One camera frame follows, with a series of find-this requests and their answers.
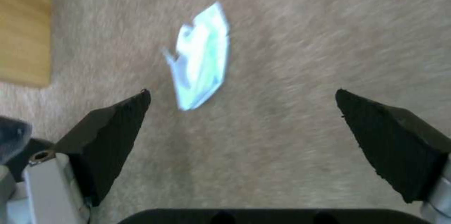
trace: beige carpet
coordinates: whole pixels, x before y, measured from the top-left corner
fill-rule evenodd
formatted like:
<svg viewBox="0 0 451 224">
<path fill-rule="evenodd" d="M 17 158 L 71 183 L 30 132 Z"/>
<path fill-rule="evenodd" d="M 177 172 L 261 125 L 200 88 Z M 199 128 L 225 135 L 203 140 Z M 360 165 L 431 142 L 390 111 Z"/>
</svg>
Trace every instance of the beige carpet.
<svg viewBox="0 0 451 224">
<path fill-rule="evenodd" d="M 95 223 L 162 207 L 359 207 L 417 214 L 367 163 L 334 101 L 345 88 L 451 136 L 451 0 L 217 0 L 223 87 L 177 110 L 162 47 L 216 0 L 53 0 L 52 85 L 0 85 L 0 113 L 57 141 L 142 88 L 152 104 Z"/>
</svg>

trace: wooden floor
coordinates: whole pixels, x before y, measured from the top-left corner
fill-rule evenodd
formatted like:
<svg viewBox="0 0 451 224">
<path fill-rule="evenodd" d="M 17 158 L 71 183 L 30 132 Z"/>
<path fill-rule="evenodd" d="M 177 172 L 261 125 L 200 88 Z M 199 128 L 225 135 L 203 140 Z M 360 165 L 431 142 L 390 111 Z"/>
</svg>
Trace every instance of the wooden floor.
<svg viewBox="0 0 451 224">
<path fill-rule="evenodd" d="M 0 0 L 0 80 L 50 83 L 50 0 Z"/>
</svg>

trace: white plastic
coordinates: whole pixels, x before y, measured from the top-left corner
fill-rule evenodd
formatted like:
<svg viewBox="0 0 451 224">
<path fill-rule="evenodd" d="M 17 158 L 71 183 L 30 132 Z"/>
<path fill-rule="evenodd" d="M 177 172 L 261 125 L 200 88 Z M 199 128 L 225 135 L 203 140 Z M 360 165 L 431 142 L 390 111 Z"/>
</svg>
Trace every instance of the white plastic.
<svg viewBox="0 0 451 224">
<path fill-rule="evenodd" d="M 229 24 L 216 2 L 197 15 L 194 26 L 183 25 L 177 39 L 175 59 L 164 50 L 171 67 L 177 105 L 193 110 L 222 85 L 229 52 Z"/>
</svg>

